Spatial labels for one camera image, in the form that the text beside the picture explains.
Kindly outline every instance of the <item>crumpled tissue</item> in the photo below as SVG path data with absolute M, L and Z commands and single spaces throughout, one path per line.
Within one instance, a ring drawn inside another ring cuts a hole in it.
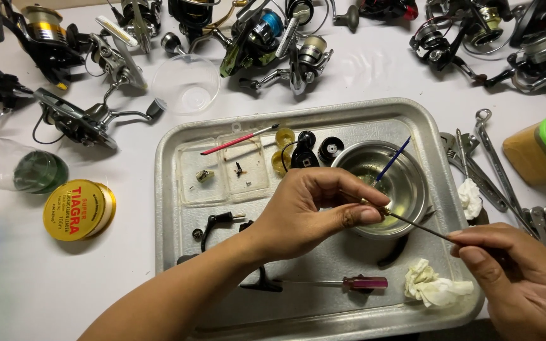
M 426 259 L 419 260 L 416 266 L 411 266 L 406 274 L 404 295 L 408 298 L 421 300 L 426 307 L 432 305 L 446 306 L 456 302 L 459 296 L 473 292 L 473 282 L 452 281 L 439 278 Z
M 479 188 L 473 180 L 468 178 L 459 186 L 459 199 L 467 220 L 479 215 L 479 211 L 482 210 L 482 200 L 479 197 Z

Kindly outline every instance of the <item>red screwdriver handle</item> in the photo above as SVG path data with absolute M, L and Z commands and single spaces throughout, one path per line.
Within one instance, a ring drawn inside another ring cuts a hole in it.
M 389 282 L 385 277 L 366 277 L 359 275 L 357 277 L 343 277 L 343 285 L 350 290 L 358 289 L 386 289 Z

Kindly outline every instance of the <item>human hand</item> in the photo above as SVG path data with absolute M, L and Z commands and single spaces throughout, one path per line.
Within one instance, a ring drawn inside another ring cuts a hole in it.
M 546 340 L 546 247 L 510 225 L 496 223 L 448 235 L 451 254 L 460 257 L 488 298 L 488 313 L 507 340 Z M 482 248 L 504 249 L 523 278 L 510 280 Z
M 267 263 L 301 256 L 341 230 L 382 221 L 375 208 L 347 203 L 351 198 L 339 189 L 375 205 L 389 204 L 384 194 L 344 169 L 291 169 L 260 217 L 239 235 L 245 234 L 262 263 Z M 334 208 L 319 212 L 328 207 Z

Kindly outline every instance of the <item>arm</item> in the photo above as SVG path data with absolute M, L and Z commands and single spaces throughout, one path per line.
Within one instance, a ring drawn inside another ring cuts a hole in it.
M 79 341 L 184 340 L 201 313 L 260 265 L 301 256 L 343 229 L 381 221 L 374 208 L 347 204 L 339 189 L 376 205 L 389 204 L 343 169 L 290 170 L 250 228 L 134 289 L 102 313 Z M 334 208 L 319 212 L 322 207 Z
M 460 257 L 488 298 L 496 330 L 509 341 L 546 341 L 546 248 L 507 224 L 453 232 L 452 255 Z M 504 249 L 518 271 L 503 271 L 481 247 Z

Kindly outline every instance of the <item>clear plastic bowl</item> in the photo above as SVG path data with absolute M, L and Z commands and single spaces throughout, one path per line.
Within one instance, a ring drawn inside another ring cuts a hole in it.
M 198 55 L 178 55 L 164 62 L 153 78 L 155 102 L 178 115 L 190 115 L 212 103 L 220 89 L 218 67 Z

